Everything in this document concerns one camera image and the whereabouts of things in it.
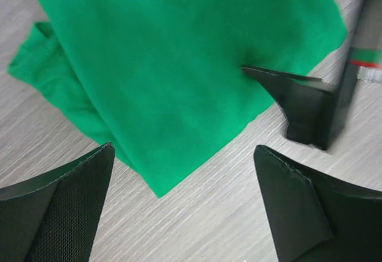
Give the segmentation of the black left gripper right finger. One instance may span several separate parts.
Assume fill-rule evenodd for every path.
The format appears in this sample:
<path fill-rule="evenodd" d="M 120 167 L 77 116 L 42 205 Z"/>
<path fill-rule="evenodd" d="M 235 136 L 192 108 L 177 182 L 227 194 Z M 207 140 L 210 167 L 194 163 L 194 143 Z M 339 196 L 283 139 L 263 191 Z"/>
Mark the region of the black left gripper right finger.
<path fill-rule="evenodd" d="M 381 261 L 381 192 L 265 146 L 254 164 L 279 261 Z"/>

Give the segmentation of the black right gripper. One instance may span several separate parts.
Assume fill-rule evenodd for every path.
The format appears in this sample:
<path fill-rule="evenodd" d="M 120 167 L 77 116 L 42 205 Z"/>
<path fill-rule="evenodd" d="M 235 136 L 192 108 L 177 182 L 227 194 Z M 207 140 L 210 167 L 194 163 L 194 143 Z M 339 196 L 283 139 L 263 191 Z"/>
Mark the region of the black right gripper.
<path fill-rule="evenodd" d="M 347 118 L 361 68 L 381 72 L 381 50 L 351 47 L 345 57 L 338 83 L 321 78 L 243 66 L 241 70 L 257 81 L 281 108 L 286 119 L 285 138 L 321 150 L 333 147 L 346 128 Z M 333 96 L 325 125 L 324 105 Z"/>

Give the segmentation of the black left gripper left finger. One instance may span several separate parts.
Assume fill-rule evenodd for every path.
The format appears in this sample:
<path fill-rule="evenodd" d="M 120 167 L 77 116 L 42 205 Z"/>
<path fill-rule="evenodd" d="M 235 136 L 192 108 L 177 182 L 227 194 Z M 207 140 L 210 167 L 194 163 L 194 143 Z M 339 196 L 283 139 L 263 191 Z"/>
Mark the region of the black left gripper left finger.
<path fill-rule="evenodd" d="M 111 143 L 1 189 L 1 261 L 88 261 L 115 158 Z"/>

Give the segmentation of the green t shirt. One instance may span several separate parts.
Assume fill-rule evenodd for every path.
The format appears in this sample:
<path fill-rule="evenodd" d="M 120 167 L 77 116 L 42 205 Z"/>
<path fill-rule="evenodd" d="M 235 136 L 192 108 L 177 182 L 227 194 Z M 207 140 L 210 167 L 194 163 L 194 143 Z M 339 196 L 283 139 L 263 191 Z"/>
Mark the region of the green t shirt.
<path fill-rule="evenodd" d="M 39 0 L 8 73 L 162 197 L 273 102 L 243 65 L 308 74 L 347 28 L 334 0 Z"/>

